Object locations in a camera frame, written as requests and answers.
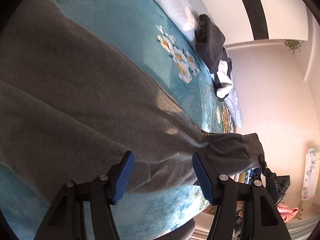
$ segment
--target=blue bedspread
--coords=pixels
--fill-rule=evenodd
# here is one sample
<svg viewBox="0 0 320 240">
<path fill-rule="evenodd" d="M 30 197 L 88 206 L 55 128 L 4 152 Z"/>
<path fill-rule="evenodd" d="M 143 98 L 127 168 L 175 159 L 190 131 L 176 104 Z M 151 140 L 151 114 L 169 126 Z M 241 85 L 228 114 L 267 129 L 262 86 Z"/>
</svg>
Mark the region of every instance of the blue bedspread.
<svg viewBox="0 0 320 240">
<path fill-rule="evenodd" d="M 209 73 L 153 0 L 56 2 L 67 16 L 117 47 L 148 73 L 199 127 L 207 132 L 226 131 L 222 114 L 226 108 L 215 97 Z M 49 204 L 4 166 L 0 166 L 0 188 L 5 189 L 0 208 L 9 224 L 21 240 L 33 239 Z M 125 194 L 112 211 L 121 240 L 144 240 L 183 225 L 207 204 L 198 186 L 185 186 L 150 194 Z M 88 239 L 93 239 L 88 221 L 87 231 Z"/>
</svg>

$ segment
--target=silver screw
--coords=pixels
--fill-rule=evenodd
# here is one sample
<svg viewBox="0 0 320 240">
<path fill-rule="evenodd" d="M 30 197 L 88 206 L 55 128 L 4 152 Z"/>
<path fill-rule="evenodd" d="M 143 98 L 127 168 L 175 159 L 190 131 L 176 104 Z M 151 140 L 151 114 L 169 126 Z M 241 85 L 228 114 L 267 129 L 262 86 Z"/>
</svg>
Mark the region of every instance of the silver screw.
<svg viewBox="0 0 320 240">
<path fill-rule="evenodd" d="M 225 174 L 221 174 L 221 175 L 219 176 L 219 178 L 220 178 L 221 180 L 228 180 L 228 176 L 225 175 Z"/>
<path fill-rule="evenodd" d="M 73 186 L 73 181 L 72 180 L 69 180 L 65 183 L 66 187 L 72 187 Z"/>
<path fill-rule="evenodd" d="M 256 185 L 257 187 L 261 187 L 262 186 L 262 182 L 260 180 L 255 180 L 253 182 L 254 185 Z"/>
<path fill-rule="evenodd" d="M 109 178 L 109 176 L 107 175 L 107 174 L 101 174 L 100 176 L 99 176 L 99 179 L 100 180 L 106 180 L 106 179 L 108 179 Z"/>
</svg>

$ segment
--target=ridged blue pad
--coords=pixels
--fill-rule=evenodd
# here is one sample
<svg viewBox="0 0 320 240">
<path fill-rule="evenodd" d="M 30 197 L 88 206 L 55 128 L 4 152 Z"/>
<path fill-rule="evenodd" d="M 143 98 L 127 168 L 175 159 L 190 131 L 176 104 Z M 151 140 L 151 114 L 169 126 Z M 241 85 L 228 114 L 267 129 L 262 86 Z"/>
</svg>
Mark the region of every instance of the ridged blue pad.
<svg viewBox="0 0 320 240">
<path fill-rule="evenodd" d="M 192 156 L 192 165 L 193 169 L 195 170 L 204 198 L 212 204 L 214 201 L 214 196 L 212 194 L 212 183 L 196 153 L 194 153 Z"/>
<path fill-rule="evenodd" d="M 129 179 L 130 179 L 133 168 L 134 168 L 134 153 L 130 152 L 123 166 L 121 167 L 121 171 L 119 172 L 118 178 L 116 179 L 115 194 L 114 194 L 114 197 L 112 198 L 115 204 L 120 199 L 123 198 L 123 195 L 129 183 Z"/>
</svg>

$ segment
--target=green plant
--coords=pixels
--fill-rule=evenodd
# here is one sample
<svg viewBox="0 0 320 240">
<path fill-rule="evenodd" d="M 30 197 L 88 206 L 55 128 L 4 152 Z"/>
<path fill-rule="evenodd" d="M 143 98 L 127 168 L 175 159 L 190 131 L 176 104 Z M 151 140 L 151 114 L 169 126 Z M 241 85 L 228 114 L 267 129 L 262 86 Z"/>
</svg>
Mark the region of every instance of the green plant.
<svg viewBox="0 0 320 240">
<path fill-rule="evenodd" d="M 293 54 L 295 52 L 296 49 L 299 49 L 299 47 L 301 47 L 301 43 L 300 41 L 297 41 L 297 40 L 285 40 L 284 44 L 289 47 L 290 49 L 289 50 L 292 50 L 293 51 Z"/>
</svg>

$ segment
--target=pink clothing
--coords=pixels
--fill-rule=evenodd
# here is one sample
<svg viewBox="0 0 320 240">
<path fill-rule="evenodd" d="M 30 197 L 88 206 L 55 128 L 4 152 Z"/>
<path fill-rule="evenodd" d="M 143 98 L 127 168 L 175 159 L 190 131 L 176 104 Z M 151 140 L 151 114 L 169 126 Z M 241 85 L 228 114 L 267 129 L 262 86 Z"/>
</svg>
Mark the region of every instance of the pink clothing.
<svg viewBox="0 0 320 240">
<path fill-rule="evenodd" d="M 289 222 L 291 219 L 293 219 L 296 214 L 298 213 L 299 209 L 298 208 L 294 208 L 294 209 L 290 209 L 286 204 L 284 204 L 283 202 L 280 202 L 277 205 L 278 211 L 283 219 L 283 221 L 285 223 Z"/>
</svg>

